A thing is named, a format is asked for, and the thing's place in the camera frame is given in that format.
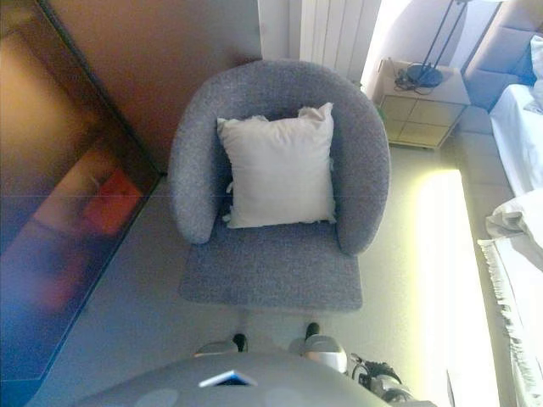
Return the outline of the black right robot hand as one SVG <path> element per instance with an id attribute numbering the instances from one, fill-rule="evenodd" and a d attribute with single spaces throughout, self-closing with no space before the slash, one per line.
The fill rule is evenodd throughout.
<path id="1" fill-rule="evenodd" d="M 394 382 L 401 384 L 401 379 L 395 373 L 394 369 L 386 362 L 375 362 L 364 360 L 356 353 L 350 354 L 350 360 L 355 363 L 351 372 L 351 378 L 356 380 L 366 389 L 371 389 L 372 379 L 377 379 L 379 376 L 392 379 Z"/>

